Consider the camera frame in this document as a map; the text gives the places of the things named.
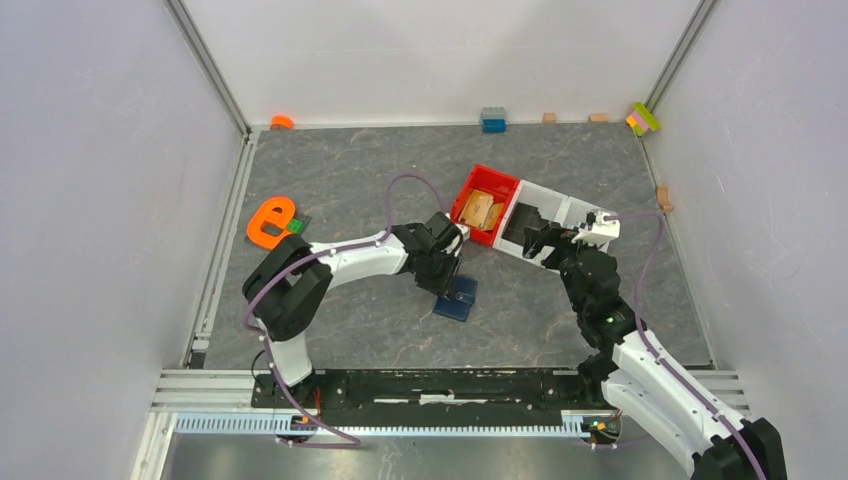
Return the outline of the navy blue card holder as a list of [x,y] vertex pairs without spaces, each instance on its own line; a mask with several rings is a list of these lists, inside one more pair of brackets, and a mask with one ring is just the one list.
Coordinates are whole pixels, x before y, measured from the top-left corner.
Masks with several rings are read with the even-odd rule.
[[436,299],[432,313],[458,322],[466,322],[476,301],[478,281],[464,275],[457,275],[463,296],[449,300],[440,296]]

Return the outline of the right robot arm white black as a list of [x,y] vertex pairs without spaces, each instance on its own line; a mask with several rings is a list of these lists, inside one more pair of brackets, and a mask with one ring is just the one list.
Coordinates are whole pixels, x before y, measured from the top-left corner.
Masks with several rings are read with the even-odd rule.
[[528,259],[559,273],[581,335],[597,349],[578,367],[577,392],[591,408],[609,404],[659,442],[692,479],[785,479],[781,436],[765,418],[748,420],[661,348],[619,293],[615,258],[557,223],[524,230]]

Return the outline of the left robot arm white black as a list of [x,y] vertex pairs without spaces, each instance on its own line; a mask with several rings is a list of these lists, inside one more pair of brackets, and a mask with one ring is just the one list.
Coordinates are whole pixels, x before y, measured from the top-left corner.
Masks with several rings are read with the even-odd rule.
[[290,407],[314,394],[305,332],[335,287],[377,276],[409,274],[415,285],[451,299],[470,229],[443,212],[424,223],[391,225],[360,239],[310,243],[291,235],[248,276],[242,293],[271,360],[275,392]]

